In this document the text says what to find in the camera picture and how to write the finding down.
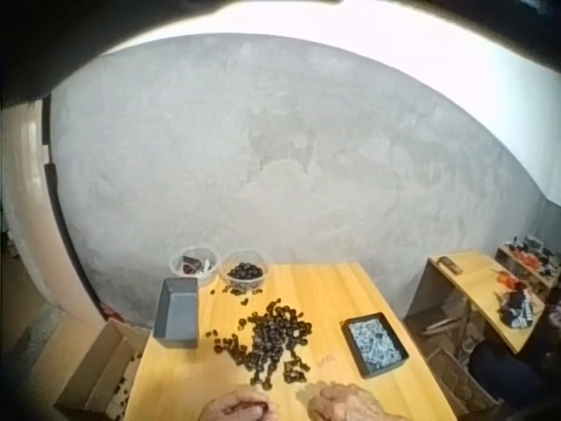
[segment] gray textured wall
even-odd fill
[[[547,201],[541,213],[537,236],[552,252],[561,255],[561,206]]]
[[[535,232],[545,203],[446,98],[294,39],[204,35],[102,57],[54,91],[52,130],[86,272],[107,304],[148,325],[179,246],[359,260],[403,316],[428,255],[493,253]]]

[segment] table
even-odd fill
[[[443,256],[448,256],[460,266],[463,273],[455,275],[442,264],[437,264],[438,259]],[[475,306],[514,353],[520,352],[534,330],[537,319],[543,312],[544,305],[540,299],[532,295],[536,318],[534,324],[528,329],[511,329],[499,319],[499,299],[497,296],[508,292],[507,287],[497,282],[498,272],[506,270],[501,264],[477,250],[432,256],[429,258],[429,263]],[[469,312],[470,305],[467,305],[466,308]],[[467,316],[464,316],[464,323],[460,327],[460,337],[463,336],[462,330],[465,329],[466,321]]]
[[[280,406],[280,420],[308,419],[306,404],[321,382],[356,383],[371,390],[384,409],[411,420],[448,421],[456,417],[442,390],[401,321],[395,316],[374,283],[358,263],[337,265],[273,265],[263,294],[246,296],[222,292],[213,282],[200,290],[200,339],[196,350],[166,349],[150,338],[131,390],[125,420],[196,420],[210,399],[248,384],[250,374],[236,367],[231,358],[213,352],[217,329],[223,337],[235,332],[240,343],[250,344],[250,329],[237,331],[238,320],[253,311],[262,314],[280,297],[282,302],[305,313],[313,324],[309,345],[298,354],[311,370],[308,383],[287,385],[282,369],[273,375],[269,396]],[[347,318],[382,311],[409,353],[409,359],[395,370],[363,380],[359,376],[340,323]]]

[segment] gray tray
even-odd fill
[[[196,278],[164,280],[153,336],[168,347],[196,348],[199,336],[199,288]]]

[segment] human hand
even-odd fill
[[[253,388],[234,390],[210,401],[199,421],[276,421],[277,408],[267,395]]]
[[[309,401],[309,414],[314,421],[399,421],[387,414],[378,400],[355,384],[334,383],[320,390]]]

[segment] clear plastic bowl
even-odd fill
[[[263,270],[263,275],[255,279],[238,279],[228,275],[239,263],[252,263]],[[271,269],[270,260],[254,250],[239,250],[230,254],[220,266],[220,277],[234,289],[256,289],[263,284]]]
[[[204,261],[208,260],[210,263],[209,271],[192,275],[183,273],[183,264],[181,261],[183,256],[198,259],[202,262],[203,265]],[[169,258],[168,265],[169,269],[175,274],[175,276],[179,278],[196,278],[200,288],[210,284],[216,278],[218,268],[220,267],[220,256],[216,251],[209,247],[184,247],[172,253],[171,257]]]

